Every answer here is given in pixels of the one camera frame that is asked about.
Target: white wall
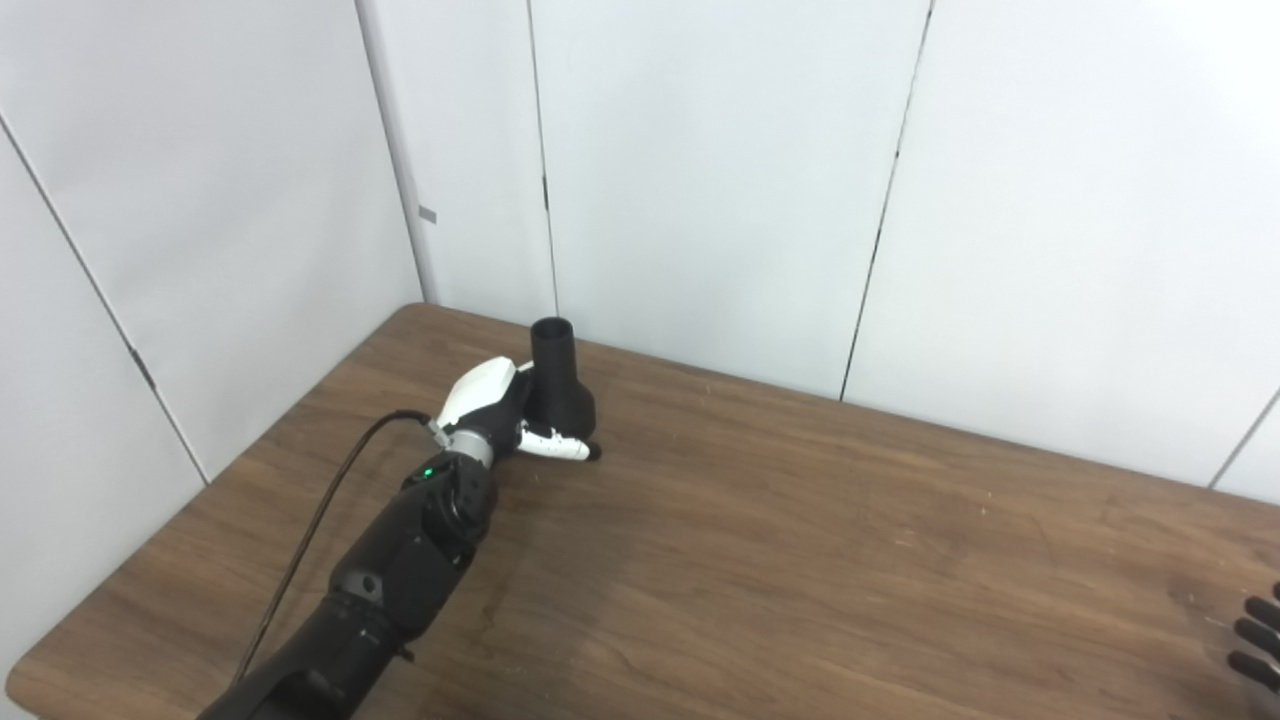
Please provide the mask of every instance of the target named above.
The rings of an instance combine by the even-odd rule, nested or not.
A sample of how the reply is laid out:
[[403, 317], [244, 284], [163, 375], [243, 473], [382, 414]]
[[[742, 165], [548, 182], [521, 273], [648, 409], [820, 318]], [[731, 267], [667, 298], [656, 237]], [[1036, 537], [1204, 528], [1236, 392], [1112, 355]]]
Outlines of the white wall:
[[581, 336], [836, 397], [927, 6], [534, 3]]
[[204, 486], [3, 132], [0, 238], [4, 678]]
[[349, 0], [6, 0], [0, 111], [209, 477], [421, 300]]
[[554, 315], [525, 4], [361, 1], [431, 300], [524, 324]]
[[938, 3], [845, 400], [1208, 483], [1280, 387], [1276, 20]]

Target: black cable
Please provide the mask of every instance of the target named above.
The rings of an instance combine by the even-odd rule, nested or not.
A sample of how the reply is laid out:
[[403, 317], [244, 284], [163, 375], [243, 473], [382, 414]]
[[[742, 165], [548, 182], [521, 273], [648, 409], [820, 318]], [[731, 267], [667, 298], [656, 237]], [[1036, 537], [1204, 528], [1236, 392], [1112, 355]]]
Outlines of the black cable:
[[320, 519], [324, 518], [325, 510], [329, 509], [329, 502], [333, 500], [333, 495], [338, 492], [338, 486], [342, 484], [342, 479], [347, 477], [347, 471], [351, 470], [352, 464], [356, 462], [356, 457], [360, 456], [360, 451], [365, 450], [369, 441], [383, 429], [384, 425], [393, 420], [417, 420], [420, 424], [426, 425], [431, 421], [431, 416], [426, 413], [419, 413], [417, 410], [397, 410], [394, 413], [388, 413], [379, 418], [372, 425], [365, 430], [365, 434], [360, 436], [356, 441], [355, 447], [347, 455], [347, 459], [342, 461], [338, 471], [334, 473], [333, 479], [329, 480], [329, 489], [325, 491], [324, 497], [320, 498], [320, 505], [316, 506], [315, 514], [311, 516], [311, 524], [307, 525], [307, 530], [302, 533], [302, 541], [298, 542], [297, 550], [293, 551], [293, 560], [289, 560], [288, 568], [284, 569], [284, 575], [280, 578], [280, 584], [275, 588], [275, 594], [271, 596], [271, 602], [266, 606], [266, 612], [262, 615], [262, 620], [257, 625], [257, 630], [253, 633], [253, 639], [250, 642], [248, 650], [244, 651], [244, 657], [241, 659], [239, 667], [236, 669], [236, 674], [232, 676], [232, 685], [238, 683], [244, 673], [248, 671], [250, 662], [253, 661], [253, 653], [257, 652], [257, 646], [262, 643], [262, 638], [266, 635], [266, 628], [271, 624], [271, 618], [275, 616], [275, 610], [280, 606], [280, 600], [284, 598], [284, 591], [289, 589], [289, 582], [293, 579], [293, 574], [298, 571], [298, 564], [302, 562], [302, 556], [307, 551], [307, 546], [311, 544], [311, 538], [316, 534], [316, 528], [320, 527]]

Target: black funnel-shaped object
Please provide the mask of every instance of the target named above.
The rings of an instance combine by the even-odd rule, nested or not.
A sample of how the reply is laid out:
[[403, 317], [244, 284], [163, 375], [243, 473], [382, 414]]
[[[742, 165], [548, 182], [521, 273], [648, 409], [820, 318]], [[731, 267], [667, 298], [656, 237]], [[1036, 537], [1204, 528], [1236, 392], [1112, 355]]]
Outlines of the black funnel-shaped object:
[[564, 318], [543, 318], [529, 329], [534, 346], [534, 391], [525, 418], [561, 434], [586, 439], [595, 432], [595, 398], [577, 380], [573, 325]]

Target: black fingertip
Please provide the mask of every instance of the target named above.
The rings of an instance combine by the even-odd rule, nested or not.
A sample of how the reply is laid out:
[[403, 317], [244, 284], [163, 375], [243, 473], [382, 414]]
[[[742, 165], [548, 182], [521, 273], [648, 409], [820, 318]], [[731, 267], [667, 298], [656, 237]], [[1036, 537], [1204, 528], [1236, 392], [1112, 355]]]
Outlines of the black fingertip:
[[1266, 628], [1248, 618], [1240, 618], [1235, 621], [1235, 634], [1260, 650], [1265, 650], [1271, 657], [1280, 660], [1280, 635], [1271, 628]]
[[1244, 611], [1258, 623], [1280, 629], [1280, 607], [1276, 607], [1275, 603], [1253, 596], [1244, 601]]
[[1245, 678], [1262, 683], [1271, 692], [1280, 692], [1280, 675], [1276, 674], [1271, 665], [1257, 657], [1235, 650], [1231, 651], [1231, 655], [1226, 656], [1226, 664], [1231, 666], [1231, 670]]

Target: wall seam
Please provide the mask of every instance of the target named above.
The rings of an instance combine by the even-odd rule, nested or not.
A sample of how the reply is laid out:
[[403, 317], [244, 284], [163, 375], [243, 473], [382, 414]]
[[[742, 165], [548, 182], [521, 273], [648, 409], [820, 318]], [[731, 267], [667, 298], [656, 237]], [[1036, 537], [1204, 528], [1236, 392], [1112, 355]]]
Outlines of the wall seam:
[[[102, 309], [106, 310], [106, 316], [111, 320], [111, 325], [115, 328], [116, 336], [119, 336], [120, 342], [124, 343], [124, 351], [129, 354], [131, 361], [137, 361], [137, 359], [141, 357], [138, 348], [129, 340], [128, 333], [124, 331], [124, 325], [120, 324], [120, 319], [115, 314], [115, 309], [111, 307], [111, 304], [106, 299], [106, 293], [102, 292], [102, 286], [99, 284], [97, 278], [90, 270], [88, 264], [84, 261], [84, 256], [81, 254], [79, 247], [76, 245], [76, 241], [72, 240], [70, 232], [67, 229], [67, 223], [63, 222], [63, 217], [58, 213], [58, 209], [54, 206], [52, 199], [50, 199], [49, 192], [45, 191], [45, 186], [40, 181], [40, 177], [36, 174], [36, 169], [35, 167], [32, 167], [31, 160], [27, 158], [27, 154], [22, 150], [22, 146], [18, 145], [18, 138], [14, 136], [13, 129], [9, 126], [9, 120], [4, 117], [3, 111], [0, 111], [0, 131], [4, 132], [4, 136], [9, 140], [9, 143], [13, 146], [14, 152], [18, 155], [18, 161], [22, 163], [23, 169], [27, 170], [27, 177], [29, 177], [32, 184], [36, 186], [36, 192], [40, 193], [40, 200], [45, 204], [45, 209], [49, 210], [49, 214], [54, 218], [54, 223], [58, 225], [58, 232], [61, 233], [63, 240], [67, 241], [67, 246], [70, 249], [72, 255], [79, 264], [81, 272], [84, 273], [84, 277], [88, 279], [90, 287], [93, 288], [93, 295], [97, 296], [97, 301], [101, 302]], [[142, 372], [143, 378], [146, 379], [148, 374], [145, 369], [145, 365], [138, 363], [138, 369], [140, 372]], [[174, 434], [178, 436], [178, 442], [182, 443], [183, 451], [187, 452], [187, 459], [191, 460], [191, 464], [196, 468], [196, 474], [200, 475], [200, 482], [202, 482], [207, 487], [209, 475], [205, 474], [204, 466], [201, 466], [200, 460], [196, 457], [196, 452], [195, 450], [192, 450], [191, 442], [187, 439], [187, 436], [182, 432], [182, 427], [178, 424], [178, 419], [169, 409], [169, 404], [165, 402], [164, 395], [160, 392], [160, 388], [154, 382], [148, 382], [147, 386], [151, 388], [151, 395], [156, 398], [156, 402], [160, 405], [160, 410], [164, 413], [165, 419], [169, 421], [169, 427], [173, 429]]]
[[1258, 432], [1258, 428], [1261, 428], [1262, 423], [1266, 421], [1267, 415], [1271, 414], [1271, 409], [1276, 406], [1277, 400], [1280, 400], [1280, 388], [1276, 388], [1275, 393], [1271, 395], [1271, 400], [1268, 400], [1267, 404], [1262, 407], [1262, 413], [1258, 413], [1258, 416], [1253, 419], [1253, 424], [1249, 425], [1249, 429], [1244, 432], [1244, 436], [1240, 438], [1240, 442], [1235, 443], [1235, 447], [1231, 448], [1231, 454], [1228, 455], [1226, 460], [1222, 461], [1222, 466], [1219, 468], [1217, 473], [1213, 474], [1213, 479], [1211, 479], [1208, 484], [1204, 487], [1207, 487], [1208, 489], [1217, 488], [1217, 483], [1222, 479], [1222, 475], [1226, 475], [1226, 471], [1231, 469], [1231, 465], [1235, 462], [1235, 459], [1240, 456], [1240, 452], [1244, 450], [1244, 446], [1249, 445], [1249, 441], [1253, 439], [1253, 433]]
[[844, 402], [845, 392], [849, 389], [849, 373], [854, 366], [854, 350], [858, 348], [858, 336], [863, 329], [863, 315], [867, 311], [867, 297], [870, 295], [872, 273], [876, 270], [876, 256], [879, 254], [881, 236], [884, 232], [884, 218], [888, 214], [890, 197], [893, 195], [893, 178], [897, 177], [897, 161], [902, 154], [902, 138], [906, 136], [906, 120], [911, 111], [911, 99], [915, 97], [915, 81], [920, 77], [920, 61], [924, 58], [924, 44], [929, 38], [929, 24], [933, 22], [933, 6], [936, 0], [929, 0], [929, 8], [924, 13], [924, 27], [920, 29], [920, 46], [915, 53], [915, 67], [911, 68], [911, 82], [906, 90], [906, 102], [902, 104], [902, 122], [897, 129], [897, 143], [893, 146], [893, 163], [888, 169], [888, 182], [884, 183], [884, 201], [881, 204], [881, 217], [876, 225], [876, 241], [872, 243], [872, 258], [867, 263], [867, 275], [863, 281], [863, 297], [858, 302], [858, 319], [854, 322], [854, 337], [849, 342], [849, 357], [845, 360], [845, 378], [840, 383], [838, 400]]
[[547, 252], [552, 260], [552, 299], [556, 314], [559, 315], [559, 279], [556, 277], [556, 238], [552, 234], [550, 187], [547, 179], [547, 142], [543, 140], [543, 88], [538, 82], [538, 45], [534, 42], [534, 1], [525, 0], [525, 13], [529, 18], [529, 55], [534, 65], [534, 108], [538, 111], [538, 156], [543, 164], [543, 199], [547, 210]]
[[387, 68], [383, 58], [378, 54], [378, 44], [374, 42], [374, 20], [369, 17], [367, 3], [372, 0], [353, 0], [356, 4], [356, 22], [360, 24], [360, 41], [365, 45], [365, 61], [369, 65], [369, 78], [374, 86], [374, 100], [378, 102], [378, 115], [383, 123], [383, 136], [387, 138], [387, 154], [392, 160], [392, 174], [396, 177], [396, 190], [399, 192], [401, 211], [404, 213], [404, 229], [408, 231], [408, 250], [413, 256], [413, 272], [417, 274], [417, 283], [422, 291], [422, 300], [436, 301], [431, 297], [430, 284], [426, 282], [424, 268], [428, 265], [426, 237], [417, 219], [417, 188], [412, 174], [403, 159], [404, 143], [399, 135], [399, 126], [396, 123], [394, 108], [392, 108], [390, 92], [385, 86]]

